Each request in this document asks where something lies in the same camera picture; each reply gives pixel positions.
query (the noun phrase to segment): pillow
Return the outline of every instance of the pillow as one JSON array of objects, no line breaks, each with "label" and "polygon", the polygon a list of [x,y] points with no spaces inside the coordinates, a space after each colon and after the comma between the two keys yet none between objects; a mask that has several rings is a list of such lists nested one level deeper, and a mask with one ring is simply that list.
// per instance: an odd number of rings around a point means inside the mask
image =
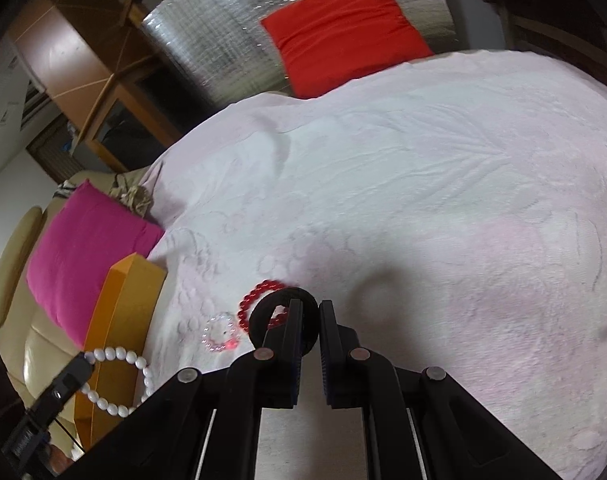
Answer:
[{"label": "pillow", "polygon": [[261,23],[300,98],[433,54],[395,0],[298,0]]},{"label": "pillow", "polygon": [[162,236],[160,227],[85,181],[32,252],[27,285],[36,303],[83,348],[110,267],[132,253],[148,256]]}]

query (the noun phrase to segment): black ring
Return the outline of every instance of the black ring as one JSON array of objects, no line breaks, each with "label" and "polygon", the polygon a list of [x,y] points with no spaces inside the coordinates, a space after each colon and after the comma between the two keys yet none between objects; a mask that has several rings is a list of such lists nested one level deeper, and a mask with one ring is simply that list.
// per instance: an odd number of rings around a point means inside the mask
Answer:
[{"label": "black ring", "polygon": [[297,286],[276,290],[256,304],[250,316],[248,330],[254,348],[263,346],[267,327],[270,324],[274,310],[281,305],[287,307],[290,300],[301,300],[303,303],[302,355],[312,350],[319,336],[319,307],[317,306],[317,300],[311,293]]}]

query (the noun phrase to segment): person's hand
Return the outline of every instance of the person's hand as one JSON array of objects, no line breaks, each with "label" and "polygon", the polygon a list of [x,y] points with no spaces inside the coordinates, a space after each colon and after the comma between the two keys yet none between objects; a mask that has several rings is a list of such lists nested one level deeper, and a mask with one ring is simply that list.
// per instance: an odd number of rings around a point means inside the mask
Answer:
[{"label": "person's hand", "polygon": [[50,446],[50,468],[57,475],[63,473],[74,463],[74,460],[68,458],[61,449],[56,446]]}]

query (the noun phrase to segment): white bead bracelet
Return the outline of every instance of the white bead bracelet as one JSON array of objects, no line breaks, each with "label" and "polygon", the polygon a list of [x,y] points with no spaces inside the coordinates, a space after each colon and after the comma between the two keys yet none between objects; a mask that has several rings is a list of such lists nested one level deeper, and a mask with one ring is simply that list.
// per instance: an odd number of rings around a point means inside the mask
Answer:
[{"label": "white bead bracelet", "polygon": [[[90,364],[94,364],[97,361],[102,363],[103,361],[114,361],[115,359],[118,359],[119,361],[126,361],[128,364],[136,366],[143,373],[143,383],[146,387],[145,394],[141,396],[141,402],[145,402],[148,397],[153,394],[154,386],[152,383],[152,371],[144,357],[138,356],[133,351],[126,351],[122,346],[117,348],[107,347],[105,349],[97,348],[94,352],[86,352],[85,356],[86,361]],[[123,404],[117,406],[112,402],[108,402],[103,397],[99,397],[99,394],[92,390],[88,383],[85,383],[81,387],[81,393],[87,396],[90,402],[96,404],[100,410],[104,410],[112,416],[125,418],[135,410],[135,407],[128,408],[123,406]]]}]

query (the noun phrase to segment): silver foil sheet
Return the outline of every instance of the silver foil sheet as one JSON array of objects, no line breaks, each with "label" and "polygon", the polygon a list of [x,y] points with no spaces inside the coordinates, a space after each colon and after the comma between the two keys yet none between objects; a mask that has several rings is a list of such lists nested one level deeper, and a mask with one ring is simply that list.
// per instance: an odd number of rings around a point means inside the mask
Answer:
[{"label": "silver foil sheet", "polygon": [[[164,0],[144,30],[215,107],[288,89],[261,19],[296,0]],[[397,0],[435,53],[456,50],[445,0]]]}]

